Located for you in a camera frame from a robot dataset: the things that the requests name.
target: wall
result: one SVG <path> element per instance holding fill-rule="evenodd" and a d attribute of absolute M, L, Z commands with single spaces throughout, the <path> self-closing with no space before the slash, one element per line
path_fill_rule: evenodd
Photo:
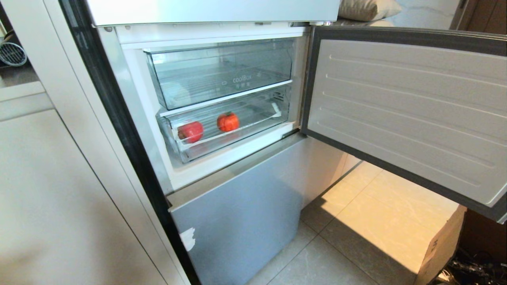
<path fill-rule="evenodd" d="M 386 19 L 397 27 L 449 29 L 460 0 L 397 0 L 403 11 Z"/>

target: refrigerator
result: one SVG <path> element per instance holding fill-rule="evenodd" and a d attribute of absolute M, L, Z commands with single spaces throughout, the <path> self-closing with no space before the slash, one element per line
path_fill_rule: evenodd
<path fill-rule="evenodd" d="M 244 284 L 290 242 L 336 169 L 312 140 L 505 218 L 505 36 L 332 26 L 329 0 L 61 5 L 193 282 Z"/>

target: white sticker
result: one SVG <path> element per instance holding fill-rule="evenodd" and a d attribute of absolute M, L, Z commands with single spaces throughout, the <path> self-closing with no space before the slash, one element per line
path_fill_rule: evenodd
<path fill-rule="evenodd" d="M 195 245 L 194 239 L 195 228 L 190 228 L 183 233 L 179 234 L 179 237 L 182 239 L 183 245 L 185 249 L 189 252 Z"/>

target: fan grille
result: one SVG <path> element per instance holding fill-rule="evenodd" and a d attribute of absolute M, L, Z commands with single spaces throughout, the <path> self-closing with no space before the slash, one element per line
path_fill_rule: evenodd
<path fill-rule="evenodd" d="M 22 47 L 14 43 L 0 44 L 0 60 L 11 66 L 21 66 L 26 63 L 26 53 Z"/>

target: pillow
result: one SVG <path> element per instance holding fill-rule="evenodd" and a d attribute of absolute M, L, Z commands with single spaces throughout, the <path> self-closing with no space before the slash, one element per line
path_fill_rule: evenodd
<path fill-rule="evenodd" d="M 396 0 L 342 0 L 338 16 L 356 21 L 375 21 L 402 11 Z"/>
<path fill-rule="evenodd" d="M 368 26 L 368 27 L 394 27 L 394 25 L 386 20 L 377 20 L 373 22 L 359 22 L 354 20 L 339 19 L 333 23 L 333 26 Z"/>

